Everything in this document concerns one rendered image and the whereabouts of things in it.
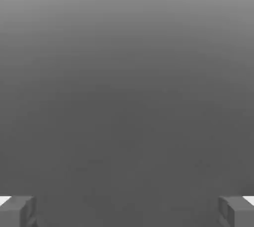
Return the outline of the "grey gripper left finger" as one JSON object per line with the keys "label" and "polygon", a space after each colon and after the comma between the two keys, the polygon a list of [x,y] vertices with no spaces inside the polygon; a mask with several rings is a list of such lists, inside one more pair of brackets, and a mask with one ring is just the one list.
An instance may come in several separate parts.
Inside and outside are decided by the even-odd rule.
{"label": "grey gripper left finger", "polygon": [[37,227],[37,198],[11,196],[0,205],[0,227]]}

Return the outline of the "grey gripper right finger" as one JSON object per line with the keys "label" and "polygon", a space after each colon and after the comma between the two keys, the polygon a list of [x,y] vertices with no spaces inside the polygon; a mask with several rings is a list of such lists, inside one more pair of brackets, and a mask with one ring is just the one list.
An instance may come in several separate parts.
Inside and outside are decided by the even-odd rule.
{"label": "grey gripper right finger", "polygon": [[221,227],[254,227],[254,196],[220,196],[218,222]]}

